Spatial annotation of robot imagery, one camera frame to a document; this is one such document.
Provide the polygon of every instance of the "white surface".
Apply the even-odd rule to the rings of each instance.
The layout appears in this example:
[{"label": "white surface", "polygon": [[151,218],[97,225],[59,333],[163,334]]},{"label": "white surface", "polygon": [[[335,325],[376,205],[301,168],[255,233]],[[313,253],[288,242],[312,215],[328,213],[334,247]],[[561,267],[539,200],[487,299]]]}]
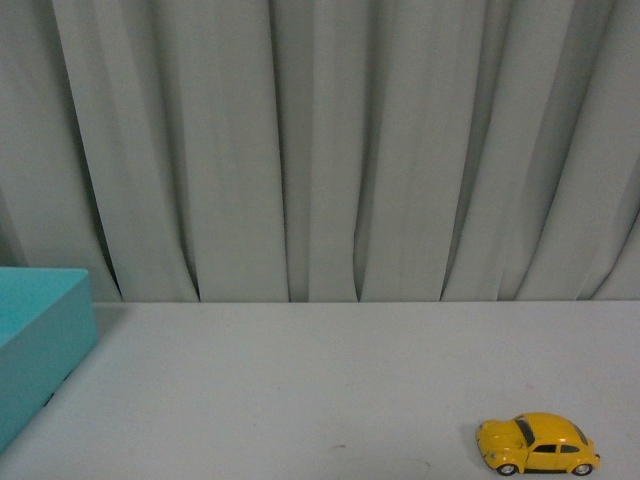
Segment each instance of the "white surface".
[{"label": "white surface", "polygon": [[495,480],[475,426],[535,410],[595,440],[590,478],[638,478],[638,302],[129,304],[97,317],[99,345],[0,456],[3,480]]}]

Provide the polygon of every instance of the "tire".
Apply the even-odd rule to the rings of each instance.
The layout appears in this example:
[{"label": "tire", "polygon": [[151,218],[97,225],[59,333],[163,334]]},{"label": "tire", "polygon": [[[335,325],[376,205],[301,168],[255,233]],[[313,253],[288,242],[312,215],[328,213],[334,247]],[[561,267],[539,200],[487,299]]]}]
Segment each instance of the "tire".
[{"label": "tire", "polygon": [[500,465],[498,468],[496,468],[496,471],[503,477],[510,477],[514,473],[518,473],[518,467],[516,467],[512,463],[507,463],[506,465]]},{"label": "tire", "polygon": [[593,465],[589,465],[588,463],[585,463],[582,465],[578,465],[576,468],[573,469],[571,473],[579,477],[584,477],[585,475],[589,475],[591,472],[593,472]]}]

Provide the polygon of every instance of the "teal container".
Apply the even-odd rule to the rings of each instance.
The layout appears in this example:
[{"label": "teal container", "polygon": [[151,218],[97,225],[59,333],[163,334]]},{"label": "teal container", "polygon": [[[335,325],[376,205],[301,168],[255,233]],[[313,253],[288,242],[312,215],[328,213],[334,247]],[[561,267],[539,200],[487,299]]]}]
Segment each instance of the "teal container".
[{"label": "teal container", "polygon": [[97,340],[86,270],[0,268],[0,452]]}]

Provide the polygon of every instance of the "toy car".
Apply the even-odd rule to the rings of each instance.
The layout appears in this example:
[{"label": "toy car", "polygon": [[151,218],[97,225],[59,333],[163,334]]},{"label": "toy car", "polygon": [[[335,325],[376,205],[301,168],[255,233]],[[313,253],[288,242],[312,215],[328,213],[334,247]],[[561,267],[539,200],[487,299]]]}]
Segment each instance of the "toy car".
[{"label": "toy car", "polygon": [[476,432],[486,464],[500,475],[571,472],[589,475],[600,468],[593,440],[566,418],[524,413],[502,422],[487,420]]}]

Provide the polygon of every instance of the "curtain fold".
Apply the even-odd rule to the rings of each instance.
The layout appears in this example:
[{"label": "curtain fold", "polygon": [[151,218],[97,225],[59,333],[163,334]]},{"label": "curtain fold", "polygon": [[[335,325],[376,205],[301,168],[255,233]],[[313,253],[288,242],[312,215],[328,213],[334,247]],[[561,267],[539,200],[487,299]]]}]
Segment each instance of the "curtain fold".
[{"label": "curtain fold", "polygon": [[640,298],[640,3],[0,0],[0,265],[96,300]]}]

